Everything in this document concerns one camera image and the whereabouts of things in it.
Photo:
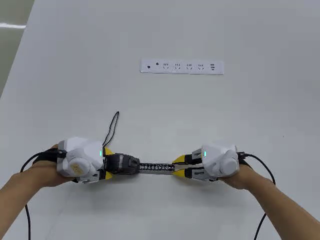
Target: black cable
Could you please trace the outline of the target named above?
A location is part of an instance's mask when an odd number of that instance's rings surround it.
[[[252,157],[252,158],[258,160],[258,161],[264,166],[264,168],[268,171],[268,173],[270,174],[270,176],[271,176],[271,178],[272,178],[273,184],[276,185],[276,180],[275,180],[274,175],[272,174],[272,172],[270,171],[270,169],[267,167],[267,165],[266,165],[260,158],[258,158],[258,157],[255,156],[255,155],[248,154],[248,153],[244,153],[244,154],[243,154],[243,157]],[[260,220],[260,222],[259,222],[259,225],[258,225],[258,227],[257,227],[257,229],[256,229],[256,231],[255,231],[255,235],[254,235],[254,239],[253,239],[253,240],[257,240],[257,237],[258,237],[258,234],[259,234],[261,225],[262,225],[262,223],[264,222],[266,216],[267,216],[266,213],[264,213],[263,216],[262,216],[262,218],[261,218],[261,220]]]
[[[30,157],[21,167],[20,173],[22,173],[25,169],[25,167],[27,166],[28,163],[30,163],[30,161],[32,159],[34,159],[35,157],[40,156],[41,154],[43,154],[43,152],[38,152],[37,154],[33,155],[32,157]],[[26,218],[28,220],[28,240],[31,240],[31,220],[30,220],[30,213],[29,213],[29,209],[28,209],[28,205],[26,204],[24,206],[25,208],[25,213],[26,213]]]
[[[106,135],[106,137],[105,137],[105,139],[104,139],[104,142],[103,142],[103,144],[102,144],[103,147],[107,146],[107,145],[111,142],[111,140],[113,139],[113,137],[114,137],[114,135],[115,135],[115,131],[116,131],[116,126],[117,126],[118,118],[119,118],[119,111],[117,111],[117,112],[114,114],[113,118],[112,118],[112,121],[111,121],[110,126],[109,126],[109,132],[108,132],[108,134]],[[111,133],[111,128],[112,128],[113,123],[114,123],[113,133],[112,133],[111,138],[110,138],[109,141],[107,142],[107,139],[108,139],[108,137],[109,137],[109,134]]]

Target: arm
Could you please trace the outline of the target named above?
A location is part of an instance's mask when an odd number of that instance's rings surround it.
[[[248,190],[282,240],[320,240],[320,222],[251,168],[241,165],[236,175],[221,180],[236,189]]]
[[[0,189],[0,239],[27,202],[43,187],[54,187],[71,179],[57,173],[57,165],[39,161],[28,170],[14,174]]]

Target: forearm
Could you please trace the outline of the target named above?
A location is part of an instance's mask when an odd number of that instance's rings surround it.
[[[13,175],[3,186],[0,190],[0,239],[41,187],[37,176],[31,171]]]
[[[257,175],[248,190],[260,203],[282,240],[319,240],[320,222],[268,179]]]

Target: electrical outlet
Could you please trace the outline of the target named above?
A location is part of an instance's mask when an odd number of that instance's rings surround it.
[[[142,59],[141,73],[223,75],[224,63],[214,60]]]

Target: hand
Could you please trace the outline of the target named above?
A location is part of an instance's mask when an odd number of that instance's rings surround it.
[[[58,148],[58,145],[53,145],[52,149]],[[38,161],[33,164],[23,174],[28,174],[35,178],[41,187],[55,187],[60,184],[72,181],[72,177],[64,177],[57,172],[57,164],[51,161]]]
[[[263,178],[261,175],[253,171],[250,167],[240,164],[240,170],[233,176],[222,177],[219,180],[222,180],[229,186],[235,189],[246,189],[250,187],[250,183],[255,181],[257,178]]]

